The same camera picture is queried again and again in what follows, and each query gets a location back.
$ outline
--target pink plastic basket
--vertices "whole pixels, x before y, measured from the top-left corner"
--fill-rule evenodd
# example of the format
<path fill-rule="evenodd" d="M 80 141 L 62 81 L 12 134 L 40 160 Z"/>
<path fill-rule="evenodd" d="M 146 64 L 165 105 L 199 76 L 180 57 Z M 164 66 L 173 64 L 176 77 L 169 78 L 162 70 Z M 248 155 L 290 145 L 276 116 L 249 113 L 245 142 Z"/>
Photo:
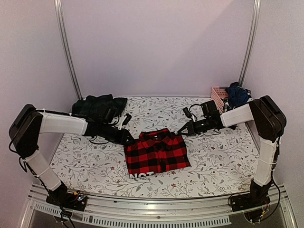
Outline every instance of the pink plastic basket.
<path fill-rule="evenodd" d="M 226 97 L 228 97 L 228 93 L 225 91 L 225 88 L 220 88 L 219 86 L 212 87 L 211 99 L 214 100 L 220 113 L 223 113 L 224 107 L 224 102 L 221 100 L 221 98 Z"/>

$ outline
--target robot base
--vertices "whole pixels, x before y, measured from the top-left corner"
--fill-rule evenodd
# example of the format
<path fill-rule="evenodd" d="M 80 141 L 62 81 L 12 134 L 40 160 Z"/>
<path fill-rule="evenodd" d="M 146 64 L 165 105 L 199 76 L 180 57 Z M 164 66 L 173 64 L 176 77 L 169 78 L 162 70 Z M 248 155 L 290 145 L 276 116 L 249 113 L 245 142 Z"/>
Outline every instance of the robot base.
<path fill-rule="evenodd" d="M 268 195 L 265 195 L 262 199 L 259 199 L 259 201 L 255 201 L 255 202 L 252 201 L 252 198 L 250 197 L 250 193 L 245 195 L 232 196 L 230 198 L 230 204 L 233 212 L 260 207 L 267 203 L 268 204 L 270 203 L 270 198 Z"/>
<path fill-rule="evenodd" d="M 69 198 L 69 197 L 73 197 L 74 194 L 73 193 L 67 193 L 66 196 Z M 53 198 L 50 197 L 50 196 L 47 196 L 46 202 L 49 203 L 49 204 L 53 204 L 53 205 L 59 206 L 58 204 L 56 204 L 54 202 Z M 74 203 L 63 202 L 61 206 L 64 207 L 64 208 L 67 208 L 67 209 L 85 211 L 86 202 L 87 202 L 87 197 L 85 197 L 84 199 L 82 199 L 82 201 L 76 200 Z"/>

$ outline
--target plaid shirt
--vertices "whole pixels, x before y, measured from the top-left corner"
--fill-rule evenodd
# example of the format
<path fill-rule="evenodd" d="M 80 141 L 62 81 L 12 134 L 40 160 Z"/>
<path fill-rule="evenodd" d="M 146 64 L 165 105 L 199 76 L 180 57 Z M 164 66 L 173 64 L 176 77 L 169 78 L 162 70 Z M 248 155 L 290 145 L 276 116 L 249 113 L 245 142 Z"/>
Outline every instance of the plaid shirt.
<path fill-rule="evenodd" d="M 124 146 L 124 153 L 130 178 L 190 166 L 182 136 L 168 129 L 141 132 L 133 144 Z"/>

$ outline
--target white floral fabric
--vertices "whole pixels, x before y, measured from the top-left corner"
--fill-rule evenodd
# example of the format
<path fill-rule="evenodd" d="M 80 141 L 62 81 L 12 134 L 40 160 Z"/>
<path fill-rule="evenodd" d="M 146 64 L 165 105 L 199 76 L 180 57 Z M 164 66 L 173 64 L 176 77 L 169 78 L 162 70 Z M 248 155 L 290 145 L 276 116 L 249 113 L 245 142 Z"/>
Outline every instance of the white floral fabric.
<path fill-rule="evenodd" d="M 191 97 L 129 97 L 124 113 L 132 115 L 126 126 L 134 138 L 141 131 L 168 128 L 177 132 L 189 119 L 182 109 L 210 99 Z M 202 111 L 191 110 L 198 119 Z M 208 197 L 249 190 L 258 151 L 244 123 L 221 134 L 183 136 L 191 167 L 130 179 L 124 148 L 95 145 L 90 138 L 65 134 L 51 168 L 69 187 L 92 193 L 143 198 Z M 105 142 L 98 137 L 96 142 Z"/>

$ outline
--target pink wall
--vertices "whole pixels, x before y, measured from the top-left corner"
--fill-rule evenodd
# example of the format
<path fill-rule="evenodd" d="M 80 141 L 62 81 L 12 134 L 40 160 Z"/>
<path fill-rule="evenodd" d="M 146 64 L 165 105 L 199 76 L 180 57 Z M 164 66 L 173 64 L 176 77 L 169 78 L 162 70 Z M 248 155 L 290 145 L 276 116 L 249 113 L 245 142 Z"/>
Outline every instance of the pink wall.
<path fill-rule="evenodd" d="M 245 87 L 270 95 L 287 117 L 275 170 L 304 227 L 304 1 L 262 1 Z"/>
<path fill-rule="evenodd" d="M 237 81 L 252 0 L 65 0 L 84 96 L 210 96 Z"/>
<path fill-rule="evenodd" d="M 9 152 L 8 130 L 26 103 L 68 111 L 76 96 L 57 27 L 53 0 L 0 1 L 0 227 L 15 228 L 32 175 Z M 50 159 L 59 135 L 44 135 Z"/>

